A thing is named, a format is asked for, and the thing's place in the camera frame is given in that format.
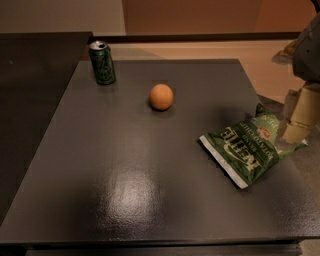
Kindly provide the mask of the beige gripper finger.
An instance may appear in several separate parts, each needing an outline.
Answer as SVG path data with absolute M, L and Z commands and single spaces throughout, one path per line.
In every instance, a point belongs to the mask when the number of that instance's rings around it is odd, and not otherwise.
M 320 84 L 306 82 L 298 91 L 289 90 L 279 125 L 281 142 L 298 144 L 320 121 Z

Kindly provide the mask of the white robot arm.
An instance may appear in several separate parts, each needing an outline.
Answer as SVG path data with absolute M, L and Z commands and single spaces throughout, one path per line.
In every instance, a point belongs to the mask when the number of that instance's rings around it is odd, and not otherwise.
M 291 64 L 293 74 L 304 81 L 298 90 L 289 90 L 276 141 L 283 147 L 299 144 L 320 121 L 320 13 L 298 38 L 272 60 Z

